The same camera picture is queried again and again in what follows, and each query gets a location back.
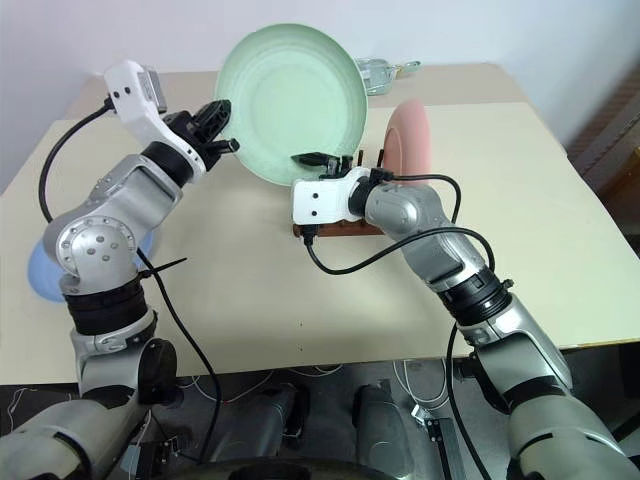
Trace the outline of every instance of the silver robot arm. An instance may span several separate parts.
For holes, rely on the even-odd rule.
[[[292,192],[294,222],[365,218],[396,241],[452,226],[431,187],[386,183],[384,176],[357,167],[343,178],[298,181]],[[510,415],[510,478],[640,478],[605,425],[571,395],[564,358],[508,291],[511,282],[498,280],[465,235],[422,238],[402,253],[474,347],[485,397]]]
[[[67,272],[60,288],[75,324],[81,399],[54,405],[0,438],[6,479],[103,478],[149,407],[170,400],[176,353],[154,338],[157,315],[145,302],[136,250],[175,208],[182,187],[239,147],[213,141],[229,119],[228,101],[161,119],[166,105],[155,72],[126,61],[105,80],[120,120],[146,148],[125,157],[45,231],[45,250]]]

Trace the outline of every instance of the plate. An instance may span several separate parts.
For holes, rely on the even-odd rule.
[[[429,122],[422,102],[411,99],[398,105],[387,124],[384,139],[384,168],[396,175],[429,173],[431,164],[429,147]]]
[[[279,185],[323,173],[292,155],[353,155],[367,119],[354,60],[331,37],[304,25],[273,25],[245,37],[225,61],[215,98],[231,100],[222,135],[240,142],[236,157]]]

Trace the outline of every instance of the gray object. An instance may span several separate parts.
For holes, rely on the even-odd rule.
[[[365,208],[367,221],[394,240],[451,225],[428,186],[376,186]],[[436,293],[460,285],[484,267],[473,245],[457,233],[423,238],[402,251]],[[564,358],[517,297],[511,295],[508,305],[489,318],[458,328],[512,413],[513,468],[546,480],[640,478],[600,419],[571,396]]]
[[[129,346],[128,343],[133,345],[138,344],[140,342],[139,335],[144,332],[145,329],[153,328],[155,330],[155,327],[152,326],[154,320],[155,312],[148,308],[147,313],[145,313],[140,320],[132,323],[131,325],[127,325],[120,330],[101,335],[81,335],[76,329],[71,331],[71,343],[73,344],[73,349],[75,351],[76,376],[79,380],[78,388],[80,395],[91,390],[91,388],[94,388],[94,384],[96,383],[95,378],[89,378],[87,376],[87,372],[85,372],[87,362],[91,363],[90,370],[95,372],[96,364],[103,364],[104,359],[107,358],[106,355],[127,350]],[[118,358],[118,366],[122,366],[120,365],[122,362],[122,360],[120,360],[121,357],[113,356],[109,358]],[[137,368],[133,372],[127,371],[126,368],[124,371],[119,370],[117,371],[117,375],[119,377],[117,380],[121,382],[123,381],[123,378],[121,378],[122,375],[132,374],[137,375]],[[131,381],[132,379],[127,379],[124,383],[115,383],[115,385],[129,385]]]
[[[425,430],[429,440],[436,444],[445,480],[466,480],[467,475],[464,472],[464,463],[453,420],[436,418],[420,405],[413,408],[411,416]]]
[[[240,420],[221,440],[210,461],[275,456],[282,444],[295,395],[293,386],[282,385],[252,398]]]
[[[165,113],[167,111],[167,101],[164,98],[158,73],[155,70],[145,68],[143,72],[138,73],[138,81],[145,98],[153,102],[158,113]]]
[[[361,387],[354,409],[357,462],[398,480],[412,479],[413,457],[389,381]]]
[[[135,371],[136,365],[125,365]],[[107,408],[93,400],[62,402],[0,437],[0,472],[3,480],[35,478],[44,472],[67,478],[86,472],[105,477],[147,407],[135,393],[124,405]]]
[[[180,187],[154,162],[142,155],[125,157],[81,206],[45,230],[45,251],[67,271],[62,292],[87,295],[133,280],[136,248],[181,198]]]

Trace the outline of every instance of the black clamp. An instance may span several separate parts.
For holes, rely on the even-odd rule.
[[[326,173],[319,176],[322,180],[344,177],[351,170],[353,163],[351,155],[336,157],[322,152],[301,153],[300,155],[293,155],[291,158],[300,165],[307,167],[325,167]]]
[[[235,152],[240,148],[235,138],[213,141],[227,126],[230,118],[231,102],[217,100],[207,103],[193,116],[186,110],[182,110],[166,115],[163,121],[173,133],[194,148],[208,172],[222,154]]]
[[[358,185],[349,197],[349,211],[354,215],[364,217],[364,209],[371,190],[382,182],[393,180],[393,172],[384,168],[372,168],[368,177],[360,177]]]

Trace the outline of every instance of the beige tabletop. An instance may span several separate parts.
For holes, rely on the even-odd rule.
[[[640,338],[640,262],[528,103],[426,111],[433,171],[452,175],[463,189],[458,223],[491,242],[497,273],[515,280],[514,292],[552,340],[576,346]],[[362,142],[369,161],[391,112],[370,109]],[[0,383],[75,380],[66,307],[38,297],[26,278],[45,227],[38,173],[72,123],[52,125],[0,200]],[[140,149],[116,118],[83,129],[51,172],[54,215],[83,201],[97,177]],[[434,187],[450,209],[451,192]],[[400,254],[353,275],[328,276],[292,236],[290,218],[289,189],[228,157],[185,188],[158,231],[156,263],[189,258],[163,277],[218,371],[443,356],[452,319]],[[327,265],[340,267],[389,243],[379,236],[321,238],[316,248]],[[144,285],[160,316],[157,335],[178,351],[179,373],[203,373],[153,282]],[[466,351],[463,342],[456,344],[456,353]]]

